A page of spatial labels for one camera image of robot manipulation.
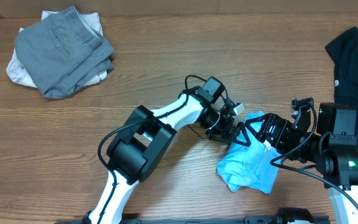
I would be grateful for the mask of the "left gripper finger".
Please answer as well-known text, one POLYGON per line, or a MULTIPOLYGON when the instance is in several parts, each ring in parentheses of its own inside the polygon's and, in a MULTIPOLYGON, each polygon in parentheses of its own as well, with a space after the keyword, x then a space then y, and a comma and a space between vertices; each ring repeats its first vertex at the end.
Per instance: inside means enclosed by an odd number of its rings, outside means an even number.
POLYGON ((220 143, 227 144, 227 145, 230 145, 232 143, 228 139, 224 139, 224 138, 221 138, 221 137, 218 137, 218 136, 215 136, 215 135, 209 136, 208 139, 211 140, 211 141, 216 141, 216 142, 220 142, 220 143))
POLYGON ((249 147, 251 141, 248 137, 246 126, 243 122, 239 122, 233 127, 229 133, 229 141, 241 146, 249 147))

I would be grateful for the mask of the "grey folded trousers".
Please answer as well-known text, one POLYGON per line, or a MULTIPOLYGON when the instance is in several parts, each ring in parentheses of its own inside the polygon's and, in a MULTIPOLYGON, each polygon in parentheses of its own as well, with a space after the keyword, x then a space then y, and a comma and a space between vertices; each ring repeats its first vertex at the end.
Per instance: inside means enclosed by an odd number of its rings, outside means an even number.
POLYGON ((69 97, 114 68, 113 46, 86 23, 75 6, 26 27, 15 38, 14 49, 46 98, 69 97))

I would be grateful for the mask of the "light blue printed t-shirt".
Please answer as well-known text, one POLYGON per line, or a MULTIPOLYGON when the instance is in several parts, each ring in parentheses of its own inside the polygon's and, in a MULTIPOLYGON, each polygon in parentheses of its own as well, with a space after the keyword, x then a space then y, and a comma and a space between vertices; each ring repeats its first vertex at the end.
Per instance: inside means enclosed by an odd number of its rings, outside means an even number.
POLYGON ((233 192, 249 187, 270 194, 278 168, 270 161, 280 154, 274 147, 263 144, 247 131, 250 146, 231 144, 225 157, 217 164, 217 174, 233 192))

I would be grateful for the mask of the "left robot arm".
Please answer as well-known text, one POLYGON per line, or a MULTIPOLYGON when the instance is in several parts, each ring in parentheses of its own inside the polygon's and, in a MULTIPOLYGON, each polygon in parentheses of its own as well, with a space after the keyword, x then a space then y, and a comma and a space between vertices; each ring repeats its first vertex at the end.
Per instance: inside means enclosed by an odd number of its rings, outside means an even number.
POLYGON ((250 140, 240 141, 247 134, 243 122, 234 124, 235 116, 245 110, 242 103, 233 102, 226 87, 215 77, 209 77, 203 86, 186 86, 178 99, 160 109, 148 110, 138 106, 123 127, 107 134, 112 142, 107 148, 105 161, 108 180, 101 198, 81 222, 120 223, 123 209, 137 184, 146 180, 155 170, 172 143, 178 130, 199 123, 209 140, 224 144, 250 146, 250 140))

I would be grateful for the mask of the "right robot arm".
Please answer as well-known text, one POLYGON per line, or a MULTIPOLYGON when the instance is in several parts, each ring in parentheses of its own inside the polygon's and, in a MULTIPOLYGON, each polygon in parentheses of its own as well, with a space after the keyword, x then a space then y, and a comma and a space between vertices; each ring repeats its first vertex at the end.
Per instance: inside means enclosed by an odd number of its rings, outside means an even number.
POLYGON ((323 182, 338 223, 358 223, 358 137, 356 111, 349 106, 313 99, 292 101, 293 121, 267 113, 245 121, 261 143, 279 156, 271 165, 323 182))

